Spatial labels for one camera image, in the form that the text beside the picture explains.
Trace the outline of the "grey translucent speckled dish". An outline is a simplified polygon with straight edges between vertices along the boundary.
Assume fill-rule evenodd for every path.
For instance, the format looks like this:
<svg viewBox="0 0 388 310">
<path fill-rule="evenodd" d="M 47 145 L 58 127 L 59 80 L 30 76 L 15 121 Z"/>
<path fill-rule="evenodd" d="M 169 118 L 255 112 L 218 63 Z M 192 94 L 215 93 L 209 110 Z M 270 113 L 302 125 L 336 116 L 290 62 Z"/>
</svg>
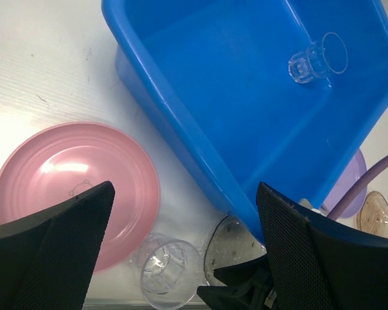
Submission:
<svg viewBox="0 0 388 310">
<path fill-rule="evenodd" d="M 234 216 L 216 226 L 204 254 L 204 275 L 208 285 L 223 286 L 214 277 L 215 269 L 241 264 L 266 254 L 266 248 Z"/>
</svg>

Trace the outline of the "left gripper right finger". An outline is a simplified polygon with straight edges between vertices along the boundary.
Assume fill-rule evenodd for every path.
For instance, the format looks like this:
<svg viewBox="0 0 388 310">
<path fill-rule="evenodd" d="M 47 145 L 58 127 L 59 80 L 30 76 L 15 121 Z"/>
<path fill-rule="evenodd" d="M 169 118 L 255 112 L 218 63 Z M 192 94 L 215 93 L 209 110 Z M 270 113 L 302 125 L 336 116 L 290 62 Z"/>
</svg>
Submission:
<svg viewBox="0 0 388 310">
<path fill-rule="evenodd" d="M 256 203 L 280 309 L 388 309 L 388 238 L 335 222 L 265 183 Z"/>
</svg>

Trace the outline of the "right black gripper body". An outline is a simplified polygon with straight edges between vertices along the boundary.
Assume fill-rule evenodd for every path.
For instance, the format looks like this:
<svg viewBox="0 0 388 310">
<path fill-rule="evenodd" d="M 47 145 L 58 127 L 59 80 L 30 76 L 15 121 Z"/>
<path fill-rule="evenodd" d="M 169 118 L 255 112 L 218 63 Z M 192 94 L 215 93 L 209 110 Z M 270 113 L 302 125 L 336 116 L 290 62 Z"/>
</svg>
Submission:
<svg viewBox="0 0 388 310">
<path fill-rule="evenodd" d="M 277 309 L 277 293 L 265 254 L 213 271 L 223 286 L 199 286 L 197 295 L 210 309 Z"/>
</svg>

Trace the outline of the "clear plastic cup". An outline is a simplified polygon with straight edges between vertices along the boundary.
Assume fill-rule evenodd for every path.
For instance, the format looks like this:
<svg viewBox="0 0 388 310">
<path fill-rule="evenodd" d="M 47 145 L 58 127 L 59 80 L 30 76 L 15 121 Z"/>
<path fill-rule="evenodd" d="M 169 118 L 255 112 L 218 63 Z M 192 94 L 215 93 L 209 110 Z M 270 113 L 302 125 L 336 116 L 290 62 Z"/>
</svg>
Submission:
<svg viewBox="0 0 388 310">
<path fill-rule="evenodd" d="M 131 257 L 143 297 L 155 309 L 179 309 L 203 282 L 202 256 L 191 243 L 151 234 Z"/>
<path fill-rule="evenodd" d="M 348 51 L 342 38 L 335 32 L 327 32 L 289 59 L 288 73 L 296 83 L 305 84 L 344 73 L 348 62 Z"/>
</svg>

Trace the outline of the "pink round plate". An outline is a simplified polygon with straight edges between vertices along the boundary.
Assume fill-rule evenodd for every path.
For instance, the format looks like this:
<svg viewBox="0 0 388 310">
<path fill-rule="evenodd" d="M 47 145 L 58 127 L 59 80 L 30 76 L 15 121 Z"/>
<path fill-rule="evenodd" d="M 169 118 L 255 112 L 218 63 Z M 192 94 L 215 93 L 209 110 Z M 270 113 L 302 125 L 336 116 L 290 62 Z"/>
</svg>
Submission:
<svg viewBox="0 0 388 310">
<path fill-rule="evenodd" d="M 160 186 L 150 157 L 135 140 L 100 123 L 64 123 L 23 142 L 0 170 L 0 225 L 77 198 L 110 181 L 113 207 L 96 273 L 124 261 L 151 232 Z"/>
</svg>

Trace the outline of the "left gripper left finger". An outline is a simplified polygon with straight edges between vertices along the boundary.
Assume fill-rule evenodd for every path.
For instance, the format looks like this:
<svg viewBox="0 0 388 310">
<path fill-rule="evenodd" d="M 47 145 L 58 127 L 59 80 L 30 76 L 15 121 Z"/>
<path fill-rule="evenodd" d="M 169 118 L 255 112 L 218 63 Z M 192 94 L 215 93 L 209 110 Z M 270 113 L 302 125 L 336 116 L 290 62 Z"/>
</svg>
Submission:
<svg viewBox="0 0 388 310">
<path fill-rule="evenodd" d="M 0 309 L 81 309 L 114 195 L 105 181 L 0 225 Z"/>
</svg>

